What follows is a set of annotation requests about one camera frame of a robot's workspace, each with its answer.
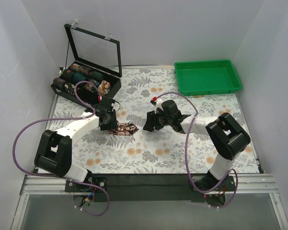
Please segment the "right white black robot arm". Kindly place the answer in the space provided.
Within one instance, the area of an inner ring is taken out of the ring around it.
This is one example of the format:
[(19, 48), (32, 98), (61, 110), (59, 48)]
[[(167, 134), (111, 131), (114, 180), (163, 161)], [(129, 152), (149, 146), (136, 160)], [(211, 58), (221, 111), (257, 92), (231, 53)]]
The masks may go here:
[(217, 150), (216, 159), (207, 174), (191, 179), (190, 184), (197, 191), (221, 189), (237, 156), (250, 144), (251, 138), (236, 119), (229, 113), (218, 117), (195, 117), (183, 115), (173, 100), (153, 98), (153, 111), (147, 112), (145, 131), (154, 132), (170, 126), (175, 132), (185, 135), (202, 134), (210, 137)]

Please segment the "black floral necktie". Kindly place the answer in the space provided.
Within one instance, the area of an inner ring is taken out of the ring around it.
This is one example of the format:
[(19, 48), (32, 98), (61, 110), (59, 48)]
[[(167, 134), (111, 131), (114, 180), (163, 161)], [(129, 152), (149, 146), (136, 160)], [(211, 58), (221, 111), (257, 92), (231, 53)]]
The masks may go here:
[(118, 136), (130, 136), (135, 134), (139, 128), (133, 123), (119, 123), (115, 129), (109, 131), (110, 134)]

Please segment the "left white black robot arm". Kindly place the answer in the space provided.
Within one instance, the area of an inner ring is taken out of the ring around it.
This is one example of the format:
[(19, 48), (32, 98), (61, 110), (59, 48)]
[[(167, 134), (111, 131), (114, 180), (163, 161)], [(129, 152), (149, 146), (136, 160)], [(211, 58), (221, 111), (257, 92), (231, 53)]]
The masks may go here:
[(34, 164), (57, 177), (76, 181), (76, 186), (83, 192), (92, 188), (89, 171), (72, 163), (73, 144), (94, 129), (112, 130), (118, 126), (115, 100), (104, 97), (95, 106), (95, 113), (87, 109), (80, 117), (55, 131), (46, 130), (36, 152)]

